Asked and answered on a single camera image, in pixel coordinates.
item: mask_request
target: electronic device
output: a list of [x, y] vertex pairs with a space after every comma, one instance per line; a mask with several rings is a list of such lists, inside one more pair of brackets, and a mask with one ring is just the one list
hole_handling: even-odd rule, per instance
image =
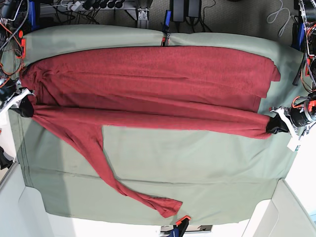
[[171, 0], [171, 20], [174, 22], [185, 21], [186, 0]]
[[[26, 9], [26, 14], [20, 24], [16, 26], [17, 15], [21, 8]], [[32, 117], [34, 109], [31, 102], [28, 100], [28, 95], [32, 92], [21, 87], [18, 79], [18, 73], [23, 68], [23, 59], [25, 56], [25, 48], [23, 47], [22, 36], [19, 32], [22, 25], [28, 18], [30, 8], [29, 0], [5, 0], [1, 8], [0, 20], [0, 57], [6, 45], [12, 40], [13, 52], [16, 58], [19, 59], [20, 65], [15, 72], [6, 72], [0, 64], [0, 114], [8, 109], [13, 109], [23, 117]]]
[[[293, 150], [298, 149], [301, 136], [308, 134], [316, 124], [316, 0], [299, 0], [299, 6], [305, 32], [300, 45], [304, 57], [293, 84], [297, 85], [300, 78], [308, 96], [297, 96], [290, 108], [272, 107], [271, 112], [276, 116], [270, 119], [266, 127], [268, 133], [289, 132], [297, 144]], [[304, 81], [303, 74], [311, 78], [312, 86]]]

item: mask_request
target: cable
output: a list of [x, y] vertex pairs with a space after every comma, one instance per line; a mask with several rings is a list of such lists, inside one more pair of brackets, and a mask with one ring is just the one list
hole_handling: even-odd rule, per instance
[[23, 60], [22, 60], [22, 59], [20, 60], [20, 65], [19, 65], [18, 69], [15, 70], [15, 72], [13, 72], [13, 73], [8, 73], [8, 72], [6, 72], [6, 71], [3, 69], [3, 65], [2, 65], [2, 64], [1, 64], [0, 67], [1, 67], [1, 70], [3, 71], [4, 74], [6, 74], [7, 76], [12, 76], [12, 75], [14, 75], [14, 74], [16, 74], [16, 73], [18, 73], [18, 72], [21, 71], [21, 69], [23, 68]]
[[16, 33], [18, 33], [18, 31], [21, 29], [21, 27], [25, 23], [26, 19], [28, 18], [28, 16], [29, 16], [29, 8], [30, 8], [30, 1], [26, 0], [26, 2], [27, 2], [27, 10], [26, 10], [26, 14], [25, 14], [25, 17], [24, 17], [22, 23], [18, 26], [18, 28], [16, 28], [16, 30], [13, 32], [13, 34], [0, 47], [0, 51], [8, 44], [8, 42], [16, 35]]
[[303, 79], [303, 69], [301, 70], [301, 75], [300, 75], [300, 78], [301, 78], [301, 81], [302, 81], [302, 84], [303, 84], [303, 87], [304, 89], [308, 92], [308, 93], [312, 93], [312, 88], [304, 81]]
[[206, 8], [212, 8], [213, 6], [215, 6], [216, 5], [216, 1], [215, 0], [213, 0], [214, 1], [214, 3], [213, 3], [213, 5], [211, 5], [211, 6], [205, 6], [204, 8], [203, 8], [203, 20], [202, 20], [202, 22], [203, 22], [203, 25], [202, 25], [202, 22], [201, 22], [201, 25], [202, 25], [202, 27], [203, 27], [203, 30], [205, 30], [205, 27], [206, 28], [208, 28], [208, 30], [210, 31], [210, 32], [213, 32], [213, 31], [211, 31], [211, 29], [207, 26], [207, 24], [205, 23], [205, 9]]
[[314, 122], [314, 123], [313, 123], [313, 125], [312, 125], [312, 126], [310, 126], [310, 129], [311, 129], [312, 127], [314, 127], [314, 125], [315, 125], [315, 124], [316, 124], [316, 122]]
[[77, 14], [77, 18], [78, 18], [78, 22], [77, 22], [77, 24], [79, 24], [80, 17], [81, 17], [81, 15], [80, 15], [80, 14]]
[[67, 4], [63, 4], [63, 0], [61, 0], [59, 4], [60, 4], [60, 6], [63, 6], [63, 7], [65, 7], [65, 8], [68, 8], [68, 5], [67, 5]]
[[304, 53], [304, 56], [305, 56], [305, 60], [306, 60], [306, 67], [307, 67], [308, 72], [309, 72], [309, 74], [310, 74], [310, 77], [311, 77], [311, 79], [312, 79], [312, 81], [313, 81], [313, 83], [314, 83], [314, 86], [316, 86], [316, 81], [315, 81], [314, 76], [313, 76], [313, 74], [312, 74], [311, 68], [310, 68], [310, 66], [309, 66], [309, 64], [308, 64], [308, 55], [307, 55], [307, 52]]
[[287, 18], [287, 21], [286, 21], [285, 24], [280, 28], [280, 30], [279, 30], [279, 32], [278, 32], [278, 36], [281, 37], [281, 36], [283, 35], [283, 33], [284, 33], [284, 30], [285, 30], [285, 28], [286, 28], [287, 23], [290, 21], [291, 17], [294, 17], [294, 15], [291, 15], [291, 12], [290, 12], [290, 10], [289, 10], [287, 7], [283, 7], [283, 1], [282, 1], [282, 0], [279, 0], [279, 1], [281, 2], [281, 7], [280, 7], [280, 9], [277, 10], [277, 11], [275, 11], [275, 12], [273, 12], [273, 13], [271, 13], [269, 16], [267, 16], [267, 23], [268, 23], [268, 24], [272, 24], [274, 21], [276, 21], [278, 14], [279, 14], [282, 10], [287, 10], [287, 11], [288, 11], [288, 18]]
[[190, 25], [192, 27], [193, 33], [195, 33], [196, 31], [194, 30], [195, 25], [194, 25], [194, 18], [193, 17], [190, 17]]
[[89, 24], [91, 24], [91, 22], [92, 22], [92, 19], [93, 19], [93, 17], [94, 17], [94, 14], [95, 14], [95, 9], [93, 10], [93, 12], [92, 12], [92, 16], [91, 16], [91, 19], [90, 19], [90, 21], [89, 21]]
[[77, 12], [77, 15], [83, 16], [83, 17], [86, 18], [88, 21], [89, 21], [89, 20], [92, 20], [92, 22], [94, 22], [95, 24], [100, 25], [100, 23], [97, 22], [92, 16], [85, 15], [85, 14], [83, 14], [83, 13], [81, 13], [81, 12]]
[[[12, 32], [11, 32], [7, 27], [5, 27], [4, 24], [2, 24], [2, 23], [0, 22], [0, 25], [1, 25], [6, 31], [8, 31], [10, 34], [12, 34]], [[17, 40], [17, 38], [16, 38], [15, 36], [14, 36], [13, 38], [15, 39], [15, 41], [18, 43], [18, 45], [19, 45], [20, 48], [22, 49], [22, 45], [21, 45], [20, 42]]]
[[298, 99], [307, 99], [307, 98], [308, 98], [308, 97], [302, 97], [302, 96], [297, 96], [297, 97], [295, 97], [295, 99], [294, 99], [293, 102], [292, 102], [292, 107], [293, 107], [294, 109], [303, 107], [303, 103], [300, 103], [300, 104], [296, 105], [296, 104], [295, 104], [295, 101], [297, 101]]
[[[55, 9], [55, 11], [56, 11], [55, 15], [56, 15], [57, 20], [59, 21], [60, 24], [64, 24], [66, 22], [71, 22], [72, 20], [74, 20], [76, 18], [75, 16], [69, 14], [69, 12], [72, 12], [72, 11], [61, 11], [58, 9], [58, 7], [55, 7], [53, 5], [51, 5], [51, 6]], [[70, 17], [70, 19], [66, 20], [66, 21], [61, 21], [59, 16], [58, 16], [58, 13], [60, 13], [62, 15], [66, 15], [66, 16]]]

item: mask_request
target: black cable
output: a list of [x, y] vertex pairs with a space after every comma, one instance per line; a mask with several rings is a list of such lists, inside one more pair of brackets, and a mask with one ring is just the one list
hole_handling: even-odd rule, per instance
[[89, 21], [89, 24], [91, 24], [91, 22], [92, 22], [92, 18], [93, 18], [93, 16], [94, 16], [95, 9], [94, 9], [92, 12], [93, 12], [93, 13], [91, 14], [92, 16], [91, 16], [91, 19], [90, 19], [90, 21]]
[[89, 20], [92, 20], [92, 22], [94, 22], [95, 24], [97, 24], [97, 25], [100, 25], [100, 23], [99, 22], [97, 22], [92, 16], [90, 16], [90, 15], [85, 15], [85, 14], [83, 14], [83, 13], [81, 13], [81, 12], [77, 12], [77, 14], [78, 15], [80, 15], [80, 16], [82, 16], [82, 17], [84, 17], [85, 19], [87, 19], [88, 21]]
[[299, 16], [294, 16], [294, 21], [296, 22], [296, 24], [298, 24]]
[[206, 30], [205, 30], [205, 25], [204, 25], [203, 22], [201, 21], [201, 17], [198, 19], [198, 21], [201, 23], [202, 32], [206, 32]]
[[215, 6], [216, 5], [216, 1], [215, 0], [213, 0], [214, 1], [214, 4], [213, 5], [211, 5], [211, 6], [205, 6], [204, 8], [203, 8], [203, 20], [202, 20], [202, 22], [201, 22], [201, 24], [203, 23], [203, 25], [204, 25], [204, 27], [206, 27], [210, 32], [213, 32], [210, 28], [209, 28], [209, 26], [205, 23], [205, 9], [207, 9], [207, 8], [212, 8], [213, 6]]
[[180, 33], [180, 22], [175, 22], [177, 32]]
[[194, 30], [194, 26], [196, 26], [196, 25], [194, 25], [194, 18], [193, 17], [190, 17], [190, 25], [191, 25], [191, 27], [192, 27], [192, 30], [193, 30], [193, 33], [195, 33], [196, 31]]
[[198, 24], [198, 20], [197, 20], [197, 22], [195, 22], [195, 23], [191, 23], [191, 22], [188, 22], [188, 20], [187, 20], [187, 18], [186, 18], [186, 23], [187, 23], [189, 26], [191, 26], [191, 25], [196, 26], [196, 25]]
[[95, 17], [96, 17], [96, 15], [98, 14], [99, 11], [100, 11], [100, 8], [97, 9], [97, 10], [95, 11], [95, 13], [92, 15], [92, 18], [94, 19], [95, 22], [97, 22], [97, 21], [95, 20]]
[[316, 122], [315, 122], [312, 126], [310, 126], [310, 129], [311, 129], [312, 127], [314, 127], [315, 124], [316, 124]]
[[300, 80], [300, 77], [301, 77], [301, 71], [302, 71], [302, 68], [303, 68], [304, 66], [305, 66], [305, 57], [303, 56], [302, 62], [301, 62], [301, 64], [300, 64], [300, 68], [299, 68], [299, 70], [297, 71], [297, 74], [296, 74], [296, 76], [295, 76], [295, 78], [294, 78], [294, 80], [293, 80], [292, 85], [298, 85], [298, 81]]
[[81, 17], [81, 15], [80, 15], [80, 14], [77, 14], [77, 18], [78, 18], [77, 24], [79, 24], [80, 17]]
[[[54, 6], [54, 4], [50, 4], [50, 5], [53, 6], [53, 8], [55, 9], [55, 11], [56, 11], [55, 15], [56, 15], [56, 18], [60, 24], [64, 24], [64, 23], [69, 22], [69, 21], [71, 22], [72, 20], [74, 20], [76, 18], [75, 16], [69, 14], [69, 12], [72, 12], [72, 11], [61, 11], [58, 9], [57, 6]], [[59, 15], [58, 15], [59, 13], [62, 15], [66, 15], [66, 16], [70, 17], [70, 19], [66, 20], [66, 21], [61, 21], [59, 18]]]

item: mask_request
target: wire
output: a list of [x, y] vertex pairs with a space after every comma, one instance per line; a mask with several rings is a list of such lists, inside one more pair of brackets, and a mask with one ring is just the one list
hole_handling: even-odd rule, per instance
[[90, 15], [88, 15], [88, 14], [85, 15], [85, 14], [83, 14], [83, 13], [81, 13], [81, 12], [77, 12], [77, 14], [83, 16], [83, 17], [86, 18], [88, 21], [89, 21], [89, 20], [92, 20], [92, 22], [94, 22], [95, 24], [100, 25], [100, 23], [97, 22], [97, 21], [94, 19], [94, 17], [92, 17], [92, 16], [90, 16]]
[[[5, 27], [4, 26], [4, 24], [2, 24], [1, 22], [0, 22], [0, 25], [6, 30], [6, 31], [8, 31], [10, 34], [12, 34], [12, 32], [7, 28], [7, 27]], [[13, 36], [13, 38], [15, 39], [15, 41], [17, 42], [17, 44], [20, 46], [20, 48], [22, 49], [22, 45], [20, 44], [20, 42], [17, 40], [17, 38], [15, 37], [15, 36]]]
[[26, 14], [25, 14], [25, 17], [24, 17], [22, 23], [18, 26], [18, 28], [16, 28], [16, 30], [13, 32], [13, 34], [0, 47], [0, 51], [8, 44], [8, 42], [16, 35], [16, 33], [18, 33], [18, 31], [21, 29], [21, 27], [25, 23], [26, 19], [28, 18], [28, 16], [29, 16], [29, 8], [30, 8], [30, 1], [26, 0], [26, 2], [27, 2], [27, 10], [26, 10]]
[[[72, 20], [74, 20], [74, 19], [76, 18], [75, 16], [69, 14], [69, 12], [72, 12], [72, 11], [61, 11], [61, 10], [58, 9], [58, 7], [54, 7], [53, 5], [52, 5], [52, 7], [53, 7], [53, 8], [55, 9], [55, 11], [56, 11], [55, 15], [56, 15], [57, 20], [59, 21], [60, 24], [64, 24], [64, 23], [66, 23], [66, 22], [71, 22]], [[65, 15], [65, 16], [68, 16], [68, 17], [70, 17], [70, 19], [68, 19], [68, 20], [66, 20], [66, 21], [61, 21], [61, 19], [60, 19], [59, 16], [58, 16], [58, 13], [60, 13], [60, 14], [62, 14], [62, 15]]]
[[311, 79], [312, 79], [312, 81], [313, 81], [313, 83], [314, 83], [314, 86], [316, 86], [316, 81], [315, 81], [315, 79], [314, 79], [314, 75], [312, 74], [311, 68], [310, 68], [310, 66], [309, 66], [309, 64], [308, 64], [307, 52], [304, 53], [304, 56], [305, 56], [305, 60], [306, 60], [306, 67], [307, 67], [308, 72], [309, 72], [309, 74], [310, 74], [310, 77], [311, 77]]
[[215, 0], [213, 0], [214, 1], [214, 3], [211, 5], [211, 6], [205, 6], [204, 8], [203, 8], [203, 20], [202, 20], [202, 22], [201, 22], [201, 25], [202, 25], [202, 23], [203, 23], [203, 25], [202, 25], [202, 27], [203, 27], [203, 32], [205, 32], [205, 27], [206, 28], [208, 28], [208, 30], [210, 31], [210, 32], [213, 32], [213, 31], [211, 31], [211, 29], [206, 25], [206, 23], [205, 23], [205, 9], [206, 8], [212, 8], [213, 6], [215, 6], [216, 5], [216, 1]]
[[294, 16], [293, 19], [294, 19], [294, 21], [296, 22], [296, 24], [298, 24], [298, 22], [299, 22], [299, 16]]
[[50, 4], [48, 6], [40, 6], [41, 8], [47, 8], [47, 7], [56, 7], [56, 6], [63, 6], [61, 4], [57, 4], [57, 5], [54, 5], [54, 4]]
[[269, 16], [267, 16], [267, 23], [268, 23], [268, 24], [272, 24], [274, 21], [276, 21], [278, 14], [279, 14], [282, 10], [287, 10], [287, 11], [288, 11], [288, 18], [287, 18], [285, 24], [280, 28], [280, 30], [279, 30], [279, 32], [278, 32], [278, 36], [281, 37], [281, 36], [283, 35], [283, 33], [284, 33], [284, 30], [285, 30], [285, 28], [286, 28], [287, 23], [290, 21], [290, 19], [291, 19], [292, 17], [295, 17], [295, 16], [294, 16], [294, 15], [291, 15], [291, 12], [290, 12], [290, 10], [289, 10], [287, 7], [283, 7], [283, 1], [282, 1], [282, 0], [279, 0], [279, 1], [281, 2], [281, 7], [280, 7], [280, 9], [277, 10], [277, 11], [275, 11], [275, 12], [273, 12], [273, 13], [271, 13]]
[[68, 5], [67, 5], [67, 4], [63, 4], [63, 0], [61, 0], [59, 4], [60, 4], [60, 6], [63, 6], [63, 7], [65, 7], [65, 8], [68, 8]]
[[315, 29], [316, 29], [316, 24], [314, 24], [312, 27], [310, 27], [310, 28], [306, 31], [307, 41], [310, 40], [310, 37], [311, 37], [311, 35], [312, 35], [312, 33], [314, 32]]
[[90, 21], [89, 21], [89, 24], [91, 24], [91, 22], [92, 22], [92, 18], [94, 17], [94, 14], [95, 14], [95, 9], [93, 10], [93, 12], [92, 12], [92, 16], [91, 16], [91, 19], [90, 19]]
[[78, 22], [77, 22], [77, 24], [79, 24], [80, 17], [81, 17], [81, 15], [80, 15], [80, 14], [77, 14], [77, 18], [78, 18]]
[[302, 97], [302, 96], [297, 96], [297, 97], [295, 97], [295, 99], [293, 100], [293, 102], [292, 102], [292, 107], [293, 108], [300, 108], [300, 107], [303, 107], [303, 105], [296, 105], [295, 104], [295, 101], [297, 101], [298, 99], [306, 99], [306, 97]]
[[194, 24], [194, 18], [190, 17], [190, 25], [192, 27], [193, 33], [195, 33], [196, 31], [194, 30], [194, 26], [196, 26], [198, 24], [198, 21], [196, 24]]
[[316, 122], [314, 122], [314, 123], [313, 123], [313, 125], [312, 125], [312, 126], [310, 126], [310, 129], [311, 129], [312, 127], [314, 127], [314, 125], [315, 125], [315, 124], [316, 124]]
[[1, 70], [3, 71], [4, 74], [6, 74], [7, 76], [12, 76], [12, 75], [14, 75], [14, 74], [16, 74], [16, 73], [18, 73], [18, 72], [21, 71], [21, 69], [23, 68], [23, 60], [22, 60], [22, 59], [20, 60], [20, 65], [19, 65], [18, 69], [15, 70], [15, 72], [13, 72], [13, 73], [8, 73], [8, 72], [6, 72], [6, 71], [3, 69], [2, 63], [0, 63], [0, 67], [1, 67]]
[[177, 32], [180, 33], [180, 22], [174, 22], [176, 25]]
[[308, 92], [308, 93], [312, 93], [313, 91], [312, 91], [312, 88], [304, 81], [304, 79], [303, 79], [303, 69], [301, 70], [301, 81], [302, 81], [302, 84], [303, 84], [303, 87], [304, 87], [304, 89]]

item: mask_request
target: orange clamp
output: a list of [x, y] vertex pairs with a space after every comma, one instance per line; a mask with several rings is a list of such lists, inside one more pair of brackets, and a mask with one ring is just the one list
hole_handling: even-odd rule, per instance
[[313, 107], [316, 107], [316, 100], [312, 100], [309, 104], [308, 104], [308, 111], [311, 112]]
[[178, 221], [176, 222], [176, 225], [179, 226], [179, 225], [182, 223], [182, 221], [183, 221], [184, 219], [186, 219], [186, 218], [188, 218], [189, 221], [191, 221], [191, 217], [188, 216], [188, 215], [186, 215], [186, 216], [182, 217], [180, 220], [178, 220]]
[[21, 39], [21, 45], [22, 45], [22, 48], [23, 48], [23, 53], [22, 53], [22, 56], [17, 57], [17, 58], [24, 59], [25, 55], [26, 55], [26, 39]]

